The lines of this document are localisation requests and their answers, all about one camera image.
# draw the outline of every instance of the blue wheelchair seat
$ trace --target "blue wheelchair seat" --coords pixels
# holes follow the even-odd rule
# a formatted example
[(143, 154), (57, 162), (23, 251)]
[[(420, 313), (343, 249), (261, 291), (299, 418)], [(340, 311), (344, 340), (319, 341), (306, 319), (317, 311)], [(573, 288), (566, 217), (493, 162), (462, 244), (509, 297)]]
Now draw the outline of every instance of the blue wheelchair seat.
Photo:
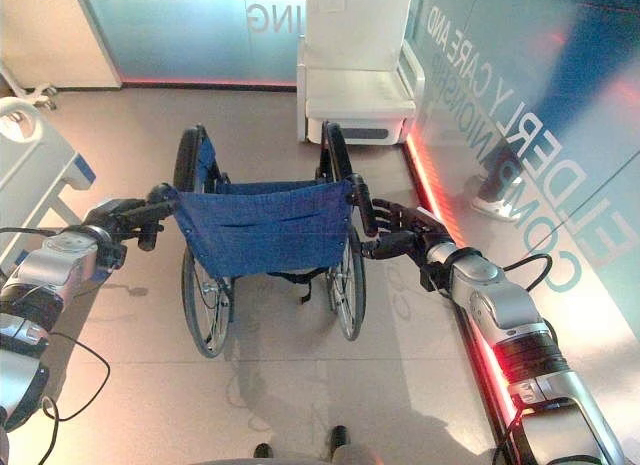
[(175, 218), (211, 277), (332, 267), (351, 223), (351, 187), (341, 180), (218, 182), (215, 193), (174, 189)]

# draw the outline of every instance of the robotic arm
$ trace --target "robotic arm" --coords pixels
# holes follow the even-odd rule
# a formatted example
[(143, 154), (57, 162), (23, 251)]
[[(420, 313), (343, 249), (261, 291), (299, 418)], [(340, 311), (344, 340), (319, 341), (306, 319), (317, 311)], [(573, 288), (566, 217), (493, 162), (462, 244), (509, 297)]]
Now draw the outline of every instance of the robotic arm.
[[(514, 421), (523, 411), (528, 412), (522, 426), (537, 461), (567, 463), (570, 457), (576, 460), (580, 456), (578, 463), (624, 464), (615, 435), (581, 378), (562, 356), (527, 290), (507, 280), (504, 271), (478, 250), (458, 248), (445, 226), (427, 210), (379, 199), (373, 204), (378, 225), (386, 232), (363, 244), (363, 256), (386, 259), (409, 255), (420, 269), (420, 282), (427, 291), (446, 291), (466, 311), (509, 383), (508, 393), (518, 410)], [(560, 422), (554, 422), (554, 417), (560, 417), (554, 413), (561, 408), (573, 413), (573, 422), (577, 420), (583, 429), (582, 438), (588, 435), (590, 443), (567, 447), (572, 440), (567, 435), (563, 437), (565, 445), (548, 443), (550, 435), (562, 442), (559, 437), (569, 433), (558, 428)], [(541, 424), (551, 432), (543, 438)]]
[(49, 370), (40, 362), (49, 332), (77, 288), (98, 272), (125, 261), (121, 242), (138, 238), (153, 250), (159, 220), (173, 213), (165, 187), (147, 201), (111, 200), (91, 210), (84, 222), (44, 240), (11, 274), (0, 292), (0, 465), (8, 462), (6, 431), (22, 425), (40, 406)]

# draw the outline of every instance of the gray tile floor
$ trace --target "gray tile floor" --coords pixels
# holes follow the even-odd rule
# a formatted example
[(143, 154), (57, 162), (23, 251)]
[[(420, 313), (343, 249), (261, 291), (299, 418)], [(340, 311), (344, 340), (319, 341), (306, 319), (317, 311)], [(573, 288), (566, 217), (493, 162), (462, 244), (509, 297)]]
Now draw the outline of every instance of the gray tile floor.
[[(48, 118), (97, 175), (90, 190), (63, 195), (79, 214), (169, 181), (182, 130), (198, 122), (232, 180), (307, 179), (319, 154), (296, 143), (289, 93), (125, 89), (67, 92), (57, 102)], [(416, 203), (399, 148), (350, 151), (373, 195)], [(168, 220), (154, 252), (131, 244), (90, 312), (78, 303), (65, 313), (61, 327), (88, 313), (80, 338), (113, 370), (98, 400), (60, 427), (48, 463), (199, 464), (250, 456), (262, 441), (279, 457), (323, 457), (339, 423), (388, 465), (490, 463), (493, 440), (450, 305), (420, 288), (412, 262), (367, 262), (367, 316), (355, 343), (342, 337), (320, 281), (300, 306), (288, 282), (240, 279), (224, 356), (205, 360), (182, 312), (183, 249)], [(103, 373), (91, 356), (73, 353), (63, 415)], [(36, 463), (50, 431), (38, 413), (13, 432), (11, 463)]]

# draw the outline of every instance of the white wall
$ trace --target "white wall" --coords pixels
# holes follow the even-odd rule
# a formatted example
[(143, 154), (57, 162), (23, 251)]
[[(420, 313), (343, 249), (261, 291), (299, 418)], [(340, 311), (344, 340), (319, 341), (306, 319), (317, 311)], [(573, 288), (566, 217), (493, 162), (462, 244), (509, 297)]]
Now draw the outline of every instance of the white wall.
[(78, 0), (2, 0), (2, 59), (23, 87), (119, 87)]
[[(2, 0), (0, 0), (0, 17), (2, 17)], [(0, 20), (0, 37), (2, 36), (2, 20)], [(0, 40), (0, 56), (2, 55), (2, 40)], [(6, 97), (10, 95), (9, 85), (0, 77), (0, 97)]]

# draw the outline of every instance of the glass wall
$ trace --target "glass wall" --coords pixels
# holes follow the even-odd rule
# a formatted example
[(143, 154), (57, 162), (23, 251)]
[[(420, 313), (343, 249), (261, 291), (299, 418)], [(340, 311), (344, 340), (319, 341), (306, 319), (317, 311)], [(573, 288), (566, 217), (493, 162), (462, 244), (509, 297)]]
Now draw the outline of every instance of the glass wall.
[(123, 82), (295, 85), (305, 0), (87, 0)]
[(533, 298), (635, 460), (639, 4), (412, 0), (406, 32), (427, 77), (410, 150), (441, 215), (502, 266), (552, 256)]

